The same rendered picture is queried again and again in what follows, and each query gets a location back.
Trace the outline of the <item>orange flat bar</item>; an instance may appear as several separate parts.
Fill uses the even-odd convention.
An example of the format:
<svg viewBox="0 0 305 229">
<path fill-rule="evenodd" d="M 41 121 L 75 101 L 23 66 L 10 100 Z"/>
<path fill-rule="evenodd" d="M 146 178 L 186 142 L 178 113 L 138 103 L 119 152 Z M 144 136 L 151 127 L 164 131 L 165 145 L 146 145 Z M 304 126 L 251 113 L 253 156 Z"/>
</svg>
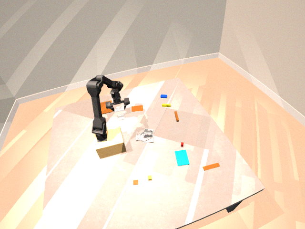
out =
<svg viewBox="0 0 305 229">
<path fill-rule="evenodd" d="M 203 168 L 204 168 L 204 171 L 206 171 L 206 170 L 209 170 L 209 169 L 212 169 L 212 168 L 215 168 L 215 167 L 219 167 L 219 166 L 220 166 L 219 163 L 215 163 L 215 164 L 205 166 Z"/>
</svg>

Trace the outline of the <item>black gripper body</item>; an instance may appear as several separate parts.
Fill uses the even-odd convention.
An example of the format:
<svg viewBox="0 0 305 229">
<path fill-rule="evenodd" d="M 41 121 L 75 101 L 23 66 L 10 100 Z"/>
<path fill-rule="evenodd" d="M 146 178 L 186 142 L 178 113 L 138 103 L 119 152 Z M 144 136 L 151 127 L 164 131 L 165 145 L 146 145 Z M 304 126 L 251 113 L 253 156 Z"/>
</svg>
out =
<svg viewBox="0 0 305 229">
<path fill-rule="evenodd" d="M 125 105 L 130 104 L 129 98 L 124 98 L 123 100 L 121 100 L 120 95 L 116 98 L 112 97 L 113 102 L 111 103 L 110 101 L 106 102 L 106 108 L 111 108 L 112 105 L 116 105 L 116 104 L 121 104 L 124 103 Z"/>
</svg>

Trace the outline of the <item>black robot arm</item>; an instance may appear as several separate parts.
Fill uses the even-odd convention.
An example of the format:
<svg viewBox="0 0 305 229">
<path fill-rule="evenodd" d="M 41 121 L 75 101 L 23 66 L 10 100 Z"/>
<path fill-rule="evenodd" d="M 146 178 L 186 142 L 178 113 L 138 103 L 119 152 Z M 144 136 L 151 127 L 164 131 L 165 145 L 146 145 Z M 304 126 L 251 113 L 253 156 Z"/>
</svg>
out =
<svg viewBox="0 0 305 229">
<path fill-rule="evenodd" d="M 110 94 L 111 97 L 114 98 L 120 95 L 119 92 L 123 88 L 123 83 L 121 83 L 120 81 L 110 80 L 104 75 L 97 75 L 86 83 L 87 91 L 91 96 L 92 108 L 94 113 L 94 120 L 92 122 L 92 133 L 95 134 L 97 142 L 107 141 L 106 118 L 102 116 L 100 104 L 100 93 L 104 84 L 107 85 L 108 88 L 111 88 Z"/>
</svg>

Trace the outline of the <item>cyan flat plate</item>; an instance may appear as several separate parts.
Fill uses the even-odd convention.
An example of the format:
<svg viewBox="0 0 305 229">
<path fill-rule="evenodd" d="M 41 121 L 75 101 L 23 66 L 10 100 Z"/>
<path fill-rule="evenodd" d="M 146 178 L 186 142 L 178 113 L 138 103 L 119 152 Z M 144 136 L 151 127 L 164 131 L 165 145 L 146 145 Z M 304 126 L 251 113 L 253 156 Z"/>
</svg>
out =
<svg viewBox="0 0 305 229">
<path fill-rule="evenodd" d="M 175 156 L 178 166 L 189 165 L 186 150 L 175 151 Z"/>
</svg>

